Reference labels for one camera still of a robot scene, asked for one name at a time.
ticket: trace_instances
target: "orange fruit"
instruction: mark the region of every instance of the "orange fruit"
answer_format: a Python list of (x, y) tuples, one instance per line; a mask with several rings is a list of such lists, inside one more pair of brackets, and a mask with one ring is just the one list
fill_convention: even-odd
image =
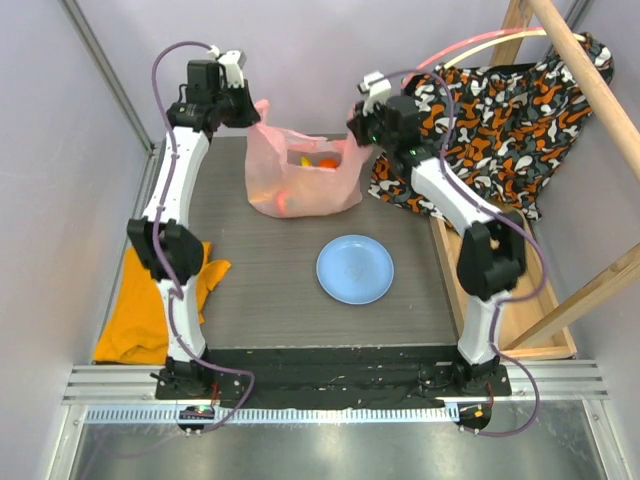
[(323, 158), (318, 162), (318, 166), (322, 168), (338, 168), (340, 163), (333, 158)]

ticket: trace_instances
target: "wooden pole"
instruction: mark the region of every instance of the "wooden pole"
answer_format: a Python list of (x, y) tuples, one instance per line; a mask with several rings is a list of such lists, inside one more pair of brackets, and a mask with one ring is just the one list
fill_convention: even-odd
[(638, 278), (640, 278), (640, 243), (507, 345), (506, 349), (529, 347), (540, 340), (549, 338), (574, 320), (609, 300)]
[[(589, 104), (640, 181), (640, 134), (609, 86), (578, 44), (551, 0), (528, 0)], [(640, 279), (640, 244), (633, 247), (549, 315), (511, 342), (507, 349), (530, 346), (554, 335)]]
[(640, 134), (551, 0), (528, 0), (582, 93), (640, 182)]
[[(526, 28), (531, 23), (531, 17), (533, 17), (533, 10), (531, 10), (526, 0), (511, 0), (502, 21), (502, 29)], [(511, 65), (515, 62), (522, 40), (522, 38), (519, 38), (497, 45), (491, 56), (491, 65)]]

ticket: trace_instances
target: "pink plastic bag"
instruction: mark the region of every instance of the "pink plastic bag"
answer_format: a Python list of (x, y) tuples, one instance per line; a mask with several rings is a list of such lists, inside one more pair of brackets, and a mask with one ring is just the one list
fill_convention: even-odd
[[(249, 128), (245, 159), (247, 196), (256, 210), (279, 218), (329, 215), (362, 200), (360, 171), (371, 147), (358, 147), (351, 132), (329, 141), (270, 127), (266, 100), (256, 110), (262, 121)], [(327, 162), (338, 166), (317, 166)]]

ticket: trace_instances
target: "blue plate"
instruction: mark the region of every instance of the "blue plate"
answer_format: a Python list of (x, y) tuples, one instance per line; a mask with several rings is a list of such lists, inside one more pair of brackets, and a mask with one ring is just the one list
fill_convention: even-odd
[(362, 235), (329, 242), (318, 255), (320, 285), (336, 300), (364, 305), (382, 297), (393, 282), (393, 260), (380, 243)]

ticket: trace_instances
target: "wooden frame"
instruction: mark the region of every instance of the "wooden frame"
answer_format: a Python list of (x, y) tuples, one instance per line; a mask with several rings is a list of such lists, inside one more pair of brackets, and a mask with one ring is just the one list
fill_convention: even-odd
[[(554, 47), (571, 70), (594, 112), (602, 120), (602, 124), (640, 182), (640, 134), (583, 48), (574, 39), (571, 30), (552, 1), (511, 0), (503, 28), (526, 27), (529, 25), (532, 14), (536, 15), (547, 31)], [(519, 47), (519, 42), (498, 45), (492, 56), (492, 64), (513, 63)], [(460, 239), (455, 232), (447, 230), (441, 220), (432, 219), (431, 225), (456, 327), (461, 332), (464, 326), (466, 294), (455, 275)], [(540, 265), (537, 256), (530, 248), (527, 251), (527, 259), (528, 275), (521, 281), (523, 293), (530, 291), (531, 285), (535, 285), (536, 279), (540, 278)], [(505, 311), (500, 345), (506, 348), (507, 353), (519, 358), (542, 359), (571, 356), (576, 351), (575, 344), (566, 327), (639, 278), (640, 243), (561, 305), (557, 304), (550, 285), (547, 285), (538, 297), (537, 305), (527, 302), (524, 305), (526, 308), (520, 310), (516, 308), (513, 314), (509, 313), (509, 309), (513, 309), (514, 305), (510, 305)]]

